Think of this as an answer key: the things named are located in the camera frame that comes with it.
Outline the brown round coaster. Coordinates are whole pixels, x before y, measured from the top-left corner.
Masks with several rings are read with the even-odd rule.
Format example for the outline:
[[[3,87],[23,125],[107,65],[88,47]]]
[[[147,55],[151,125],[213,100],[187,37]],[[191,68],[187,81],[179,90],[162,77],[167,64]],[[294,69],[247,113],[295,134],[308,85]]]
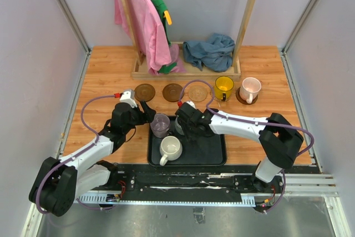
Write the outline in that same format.
[[[182,92],[182,86],[176,83],[170,83],[163,89],[163,97],[168,102],[177,102]]]
[[[257,100],[258,100],[258,95],[256,96],[256,98],[254,98],[253,100],[252,100],[252,102],[251,103],[248,103],[246,100],[244,100],[243,98],[241,98],[241,96],[240,96],[240,87],[236,90],[236,99],[241,103],[241,104],[244,104],[244,105],[252,105],[252,104],[254,104]]]
[[[137,101],[151,101],[155,97],[155,88],[151,84],[139,84],[135,89],[135,99]]]

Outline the woven rattan coaster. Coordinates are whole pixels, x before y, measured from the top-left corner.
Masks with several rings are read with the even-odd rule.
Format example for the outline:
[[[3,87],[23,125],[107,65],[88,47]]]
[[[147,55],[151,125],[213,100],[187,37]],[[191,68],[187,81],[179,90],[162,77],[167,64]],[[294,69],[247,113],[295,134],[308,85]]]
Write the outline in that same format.
[[[222,102],[223,101],[223,98],[219,98],[219,95],[217,92],[215,92],[214,90],[211,91],[211,96],[214,97],[214,101],[217,101],[217,102]]]
[[[202,102],[207,97],[207,89],[201,85],[193,85],[188,91],[188,96],[192,101]]]

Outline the grey ceramic mug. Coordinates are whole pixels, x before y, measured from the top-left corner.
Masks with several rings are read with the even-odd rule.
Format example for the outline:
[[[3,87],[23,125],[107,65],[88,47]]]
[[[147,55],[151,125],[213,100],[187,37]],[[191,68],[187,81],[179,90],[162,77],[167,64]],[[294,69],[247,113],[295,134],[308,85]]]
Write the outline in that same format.
[[[180,134],[180,135],[185,135],[184,134],[184,131],[181,127],[181,125],[179,124],[179,116],[177,115],[176,116],[176,119],[175,119],[175,130]]]

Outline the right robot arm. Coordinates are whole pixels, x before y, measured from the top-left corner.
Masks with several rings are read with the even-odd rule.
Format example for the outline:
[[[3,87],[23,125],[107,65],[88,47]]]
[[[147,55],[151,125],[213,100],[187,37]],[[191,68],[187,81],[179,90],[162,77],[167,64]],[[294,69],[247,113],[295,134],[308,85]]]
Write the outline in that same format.
[[[233,135],[259,143],[266,157],[251,179],[252,188],[263,193],[274,177],[293,166],[303,143],[303,136],[282,115],[251,118],[233,115],[218,109],[204,112],[183,103],[175,112],[182,132],[190,139],[213,135]]]

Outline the yellow mug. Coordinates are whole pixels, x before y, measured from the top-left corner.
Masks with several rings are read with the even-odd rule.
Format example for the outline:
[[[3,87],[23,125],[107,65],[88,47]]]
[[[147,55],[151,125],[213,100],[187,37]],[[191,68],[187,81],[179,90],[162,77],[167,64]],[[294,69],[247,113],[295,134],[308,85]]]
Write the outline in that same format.
[[[227,76],[220,76],[215,80],[214,91],[218,93],[219,98],[226,102],[231,97],[234,88],[234,81]]]

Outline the pink ceramic mug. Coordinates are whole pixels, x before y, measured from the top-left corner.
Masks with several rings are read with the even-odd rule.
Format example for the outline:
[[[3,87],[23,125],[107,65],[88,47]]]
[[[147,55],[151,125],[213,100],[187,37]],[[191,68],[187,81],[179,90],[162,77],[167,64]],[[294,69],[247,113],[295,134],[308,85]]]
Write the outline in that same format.
[[[247,104],[251,104],[252,101],[258,96],[261,90],[261,82],[254,77],[247,77],[242,81],[239,96]]]

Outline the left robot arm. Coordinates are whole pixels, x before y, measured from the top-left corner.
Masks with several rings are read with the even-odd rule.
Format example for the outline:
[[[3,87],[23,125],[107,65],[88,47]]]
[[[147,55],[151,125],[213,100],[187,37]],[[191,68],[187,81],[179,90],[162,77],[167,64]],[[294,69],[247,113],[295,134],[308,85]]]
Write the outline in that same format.
[[[98,186],[115,189],[119,183],[116,168],[102,159],[116,152],[132,129],[151,123],[155,114],[145,101],[139,106],[123,101],[116,104],[111,118],[90,143],[61,159],[49,157],[43,161],[29,200],[42,214],[62,216],[87,191]]]

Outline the white ceramic mug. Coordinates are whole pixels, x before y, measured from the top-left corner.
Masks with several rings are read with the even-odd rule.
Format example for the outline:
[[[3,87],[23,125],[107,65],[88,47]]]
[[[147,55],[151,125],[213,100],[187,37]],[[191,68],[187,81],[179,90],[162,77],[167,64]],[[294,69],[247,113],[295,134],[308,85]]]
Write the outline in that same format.
[[[165,137],[160,143],[160,154],[161,166],[165,166],[168,161],[177,160],[182,154],[181,142],[174,136]]]

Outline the purple translucent cup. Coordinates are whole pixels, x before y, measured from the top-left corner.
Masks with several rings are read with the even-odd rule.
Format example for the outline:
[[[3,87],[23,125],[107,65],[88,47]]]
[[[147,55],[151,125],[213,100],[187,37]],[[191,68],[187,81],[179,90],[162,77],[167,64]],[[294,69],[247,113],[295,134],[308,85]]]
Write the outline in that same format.
[[[157,113],[150,123],[150,129],[157,138],[165,138],[170,129],[170,119],[163,113]]]

